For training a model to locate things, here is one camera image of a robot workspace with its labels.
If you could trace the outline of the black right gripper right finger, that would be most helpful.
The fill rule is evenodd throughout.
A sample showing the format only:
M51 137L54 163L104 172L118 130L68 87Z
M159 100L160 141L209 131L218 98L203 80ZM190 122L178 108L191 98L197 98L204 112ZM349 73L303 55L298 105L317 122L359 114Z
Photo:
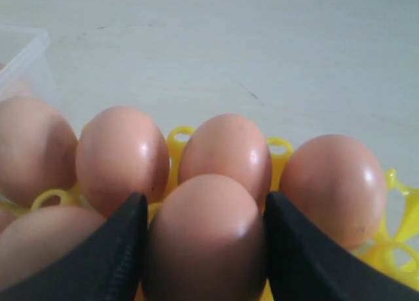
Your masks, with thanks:
M266 197L268 280L274 300L417 300L418 292L347 252L279 192Z

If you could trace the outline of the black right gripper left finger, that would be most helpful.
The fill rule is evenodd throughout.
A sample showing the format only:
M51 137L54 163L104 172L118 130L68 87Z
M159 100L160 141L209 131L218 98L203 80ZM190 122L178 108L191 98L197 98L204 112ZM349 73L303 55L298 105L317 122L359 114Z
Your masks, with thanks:
M147 235L144 194L131 194L63 258L1 292L2 300L134 300Z

